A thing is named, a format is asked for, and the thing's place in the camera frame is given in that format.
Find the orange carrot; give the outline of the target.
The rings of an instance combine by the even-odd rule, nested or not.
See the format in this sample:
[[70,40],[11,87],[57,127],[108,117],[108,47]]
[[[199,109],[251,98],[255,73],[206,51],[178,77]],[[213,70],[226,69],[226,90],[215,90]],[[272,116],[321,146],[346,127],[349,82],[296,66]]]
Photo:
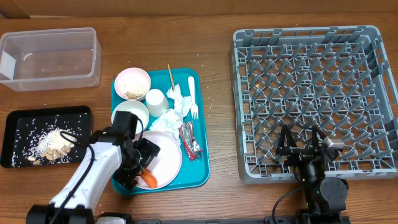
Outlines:
[[140,171],[139,176],[149,186],[150,189],[154,189],[158,186],[157,179],[154,175],[152,175],[150,170],[143,169]]

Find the pink bowl with food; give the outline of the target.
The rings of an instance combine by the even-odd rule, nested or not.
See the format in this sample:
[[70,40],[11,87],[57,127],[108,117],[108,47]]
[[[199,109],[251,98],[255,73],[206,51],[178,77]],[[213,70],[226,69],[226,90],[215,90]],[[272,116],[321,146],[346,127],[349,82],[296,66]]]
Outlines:
[[124,100],[142,101],[151,87],[149,74],[137,67],[131,67],[121,71],[115,81],[114,90]]

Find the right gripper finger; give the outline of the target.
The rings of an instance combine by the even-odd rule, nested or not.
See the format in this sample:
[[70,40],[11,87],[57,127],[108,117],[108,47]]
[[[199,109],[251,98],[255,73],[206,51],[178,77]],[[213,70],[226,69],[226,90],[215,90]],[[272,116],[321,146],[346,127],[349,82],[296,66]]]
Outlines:
[[320,147],[320,143],[318,138],[324,140],[326,138],[326,134],[317,126],[312,126],[312,147],[313,149],[318,149]]
[[280,132],[279,142],[277,144],[277,149],[285,149],[291,147],[297,147],[296,142],[288,126],[286,124],[283,124]]

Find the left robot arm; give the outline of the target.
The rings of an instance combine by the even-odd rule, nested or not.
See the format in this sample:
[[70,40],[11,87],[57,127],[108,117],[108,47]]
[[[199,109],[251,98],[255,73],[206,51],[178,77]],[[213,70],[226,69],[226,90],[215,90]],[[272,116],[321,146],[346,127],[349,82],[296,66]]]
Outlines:
[[27,223],[94,223],[94,209],[109,179],[132,190],[137,176],[158,155],[160,147],[146,138],[132,139],[129,128],[108,127],[90,137],[84,159],[48,205],[33,205]]

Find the pale green bowl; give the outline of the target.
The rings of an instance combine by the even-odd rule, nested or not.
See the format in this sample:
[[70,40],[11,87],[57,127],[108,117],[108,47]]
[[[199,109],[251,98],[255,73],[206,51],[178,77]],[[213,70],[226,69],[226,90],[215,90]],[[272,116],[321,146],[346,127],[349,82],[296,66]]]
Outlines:
[[142,130],[146,130],[147,125],[149,123],[149,111],[145,104],[136,100],[127,100],[118,104],[112,112],[111,123],[114,121],[114,117],[116,115],[116,111],[128,111],[132,114],[137,115],[137,117],[142,121],[143,128],[140,125],[140,122],[137,123],[136,134],[140,134]]

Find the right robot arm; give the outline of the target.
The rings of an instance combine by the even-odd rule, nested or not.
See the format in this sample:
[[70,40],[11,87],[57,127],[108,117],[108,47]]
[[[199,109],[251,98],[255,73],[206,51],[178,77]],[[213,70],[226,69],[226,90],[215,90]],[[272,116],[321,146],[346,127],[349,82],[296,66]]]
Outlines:
[[[349,223],[341,212],[346,209],[349,185],[346,180],[327,177],[326,165],[343,151],[341,139],[330,138],[317,125],[312,126],[312,146],[300,148],[288,126],[282,126],[276,149],[285,156],[284,164],[294,169],[294,177],[301,187],[287,192],[276,201],[272,209],[273,223]],[[294,216],[277,217],[277,206],[293,193],[303,191],[307,207],[297,210]]]

